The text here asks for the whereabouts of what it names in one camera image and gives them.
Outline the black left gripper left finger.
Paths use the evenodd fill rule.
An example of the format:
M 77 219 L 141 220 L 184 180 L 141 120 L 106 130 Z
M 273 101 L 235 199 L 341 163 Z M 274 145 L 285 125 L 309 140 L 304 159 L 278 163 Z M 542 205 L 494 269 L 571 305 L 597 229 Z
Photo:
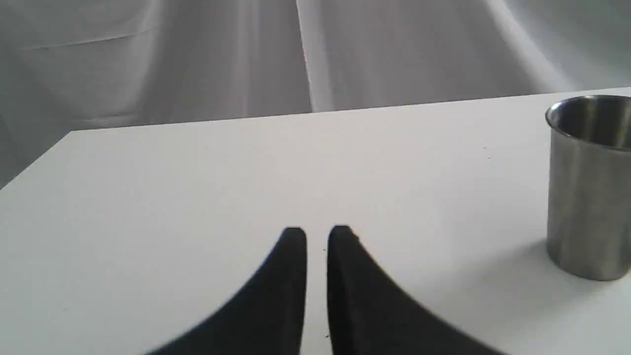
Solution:
M 282 231 L 266 260 L 212 316 L 154 355 L 298 355 L 304 328 L 307 238 Z

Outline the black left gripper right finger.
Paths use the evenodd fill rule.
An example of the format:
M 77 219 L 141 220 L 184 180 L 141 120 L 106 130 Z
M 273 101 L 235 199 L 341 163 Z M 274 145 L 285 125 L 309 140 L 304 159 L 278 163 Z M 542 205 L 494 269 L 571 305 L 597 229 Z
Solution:
M 327 245 L 327 312 L 335 355 L 495 355 L 404 292 L 347 225 Z

